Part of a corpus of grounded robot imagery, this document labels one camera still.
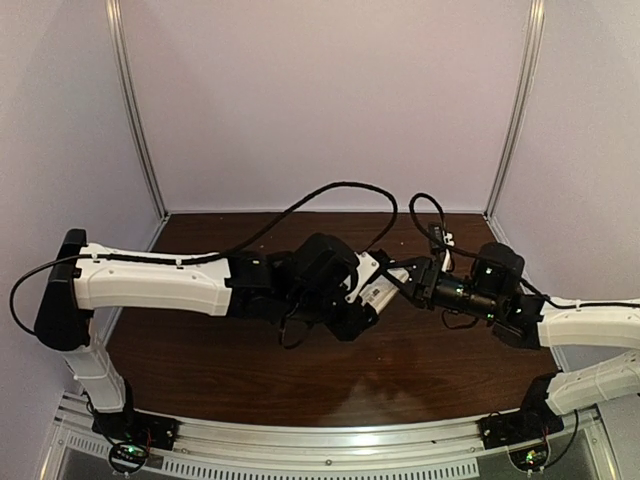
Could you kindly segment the white remote control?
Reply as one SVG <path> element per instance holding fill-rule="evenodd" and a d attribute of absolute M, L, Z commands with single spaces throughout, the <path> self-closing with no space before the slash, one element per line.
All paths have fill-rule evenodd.
<path fill-rule="evenodd" d="M 405 284 L 410 277 L 409 272 L 404 268 L 391 269 L 388 274 L 401 284 Z M 360 291 L 359 296 L 363 305 L 370 306 L 377 315 L 380 315 L 398 292 L 399 288 L 386 276 L 382 275 L 366 285 Z"/>

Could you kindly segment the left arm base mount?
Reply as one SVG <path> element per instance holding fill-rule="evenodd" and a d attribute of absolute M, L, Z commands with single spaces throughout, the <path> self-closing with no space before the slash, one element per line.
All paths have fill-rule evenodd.
<path fill-rule="evenodd" d="M 179 422 L 171 417 L 133 410 L 119 413 L 93 412 L 92 430 L 112 441 L 171 451 Z"/>

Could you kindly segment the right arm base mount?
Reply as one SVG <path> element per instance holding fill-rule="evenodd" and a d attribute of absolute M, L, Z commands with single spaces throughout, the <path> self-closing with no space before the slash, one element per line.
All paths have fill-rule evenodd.
<path fill-rule="evenodd" d="M 544 401 L 523 403 L 512 412 L 492 413 L 477 421 L 486 450 L 511 446 L 536 439 L 564 429 L 562 418 L 551 411 Z"/>

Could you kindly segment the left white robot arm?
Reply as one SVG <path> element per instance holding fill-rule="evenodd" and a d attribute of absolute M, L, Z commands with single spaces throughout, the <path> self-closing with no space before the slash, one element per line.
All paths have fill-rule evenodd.
<path fill-rule="evenodd" d="M 92 332 L 95 310 L 181 310 L 278 325 L 294 319 L 353 341 L 378 322 L 387 303 L 374 280 L 379 267 L 372 255 L 324 234 L 268 255 L 244 249 L 170 255 L 118 251 L 74 229 L 50 268 L 34 330 L 63 355 L 98 413 L 122 414 L 132 408 L 131 389 Z"/>

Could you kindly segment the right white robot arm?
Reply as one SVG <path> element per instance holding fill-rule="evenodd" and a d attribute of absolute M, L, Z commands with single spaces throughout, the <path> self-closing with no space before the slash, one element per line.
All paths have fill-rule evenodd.
<path fill-rule="evenodd" d="M 418 308 L 436 307 L 484 320 L 503 343 L 519 349 L 558 346 L 602 346 L 622 354 L 572 372 L 535 378 L 521 411 L 539 417 L 559 417 L 573 410 L 639 391 L 639 303 L 552 299 L 533 287 L 520 286 L 524 259 L 510 247 L 490 242 L 473 254 L 469 276 L 443 271 L 445 248 L 429 257 L 394 261 L 384 251 L 373 252 L 381 273 L 403 268 L 409 278 L 395 281 L 401 294 Z"/>

